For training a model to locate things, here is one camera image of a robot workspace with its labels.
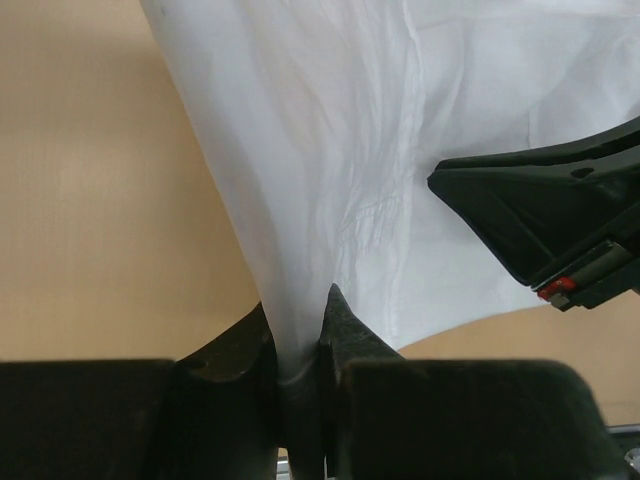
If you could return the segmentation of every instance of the clamp jaw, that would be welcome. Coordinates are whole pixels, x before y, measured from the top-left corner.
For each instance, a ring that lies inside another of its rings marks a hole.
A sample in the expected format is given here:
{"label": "clamp jaw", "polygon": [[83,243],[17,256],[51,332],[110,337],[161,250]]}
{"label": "clamp jaw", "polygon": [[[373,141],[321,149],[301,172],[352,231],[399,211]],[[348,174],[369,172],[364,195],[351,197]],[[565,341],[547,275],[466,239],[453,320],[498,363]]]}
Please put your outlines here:
{"label": "clamp jaw", "polygon": [[445,160],[428,184],[562,311],[640,286],[640,117],[564,145]]}
{"label": "clamp jaw", "polygon": [[177,362],[0,364],[0,478],[631,479],[571,369],[404,360],[331,290],[316,369],[284,401],[260,306]]}

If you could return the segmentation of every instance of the white cloth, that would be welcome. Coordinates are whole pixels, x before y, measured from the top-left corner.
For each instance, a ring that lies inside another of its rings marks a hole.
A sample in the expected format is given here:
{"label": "white cloth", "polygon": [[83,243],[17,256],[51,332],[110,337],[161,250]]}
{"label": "white cloth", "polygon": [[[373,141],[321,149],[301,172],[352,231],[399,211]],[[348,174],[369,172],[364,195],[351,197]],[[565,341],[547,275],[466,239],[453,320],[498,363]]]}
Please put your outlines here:
{"label": "white cloth", "polygon": [[426,188],[640,114],[640,0],[142,0],[283,382],[336,282],[395,348],[537,305]]}

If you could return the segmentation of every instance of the beige wall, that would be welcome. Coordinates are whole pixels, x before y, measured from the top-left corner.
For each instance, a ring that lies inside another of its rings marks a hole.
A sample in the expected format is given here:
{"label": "beige wall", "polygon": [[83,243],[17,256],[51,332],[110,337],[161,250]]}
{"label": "beige wall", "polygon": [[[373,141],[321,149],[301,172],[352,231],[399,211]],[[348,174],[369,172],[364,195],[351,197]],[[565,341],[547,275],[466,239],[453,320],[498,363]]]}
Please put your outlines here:
{"label": "beige wall", "polygon": [[[180,357],[254,305],[137,0],[0,2],[0,66],[0,358]],[[562,359],[611,421],[640,421],[638,305],[488,319],[405,352]]]}

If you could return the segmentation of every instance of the white fabric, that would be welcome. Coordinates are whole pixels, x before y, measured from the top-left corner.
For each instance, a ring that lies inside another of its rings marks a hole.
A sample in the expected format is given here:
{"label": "white fabric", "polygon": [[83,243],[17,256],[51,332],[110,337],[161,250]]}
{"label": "white fabric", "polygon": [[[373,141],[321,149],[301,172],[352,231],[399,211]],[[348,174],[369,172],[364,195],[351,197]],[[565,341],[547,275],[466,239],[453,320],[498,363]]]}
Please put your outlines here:
{"label": "white fabric", "polygon": [[276,340],[332,282],[393,347],[538,304],[426,188],[640,114],[640,0],[142,0]]}

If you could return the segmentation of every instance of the red clip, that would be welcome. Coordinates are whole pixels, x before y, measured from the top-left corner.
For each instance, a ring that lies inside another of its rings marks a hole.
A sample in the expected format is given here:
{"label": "red clip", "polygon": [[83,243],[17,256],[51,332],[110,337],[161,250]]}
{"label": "red clip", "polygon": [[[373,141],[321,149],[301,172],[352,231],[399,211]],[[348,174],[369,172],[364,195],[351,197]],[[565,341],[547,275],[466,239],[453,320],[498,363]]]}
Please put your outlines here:
{"label": "red clip", "polygon": [[578,285],[569,277],[560,277],[559,279],[551,282],[538,292],[538,297],[542,300],[549,301],[556,293],[570,292],[574,290]]}

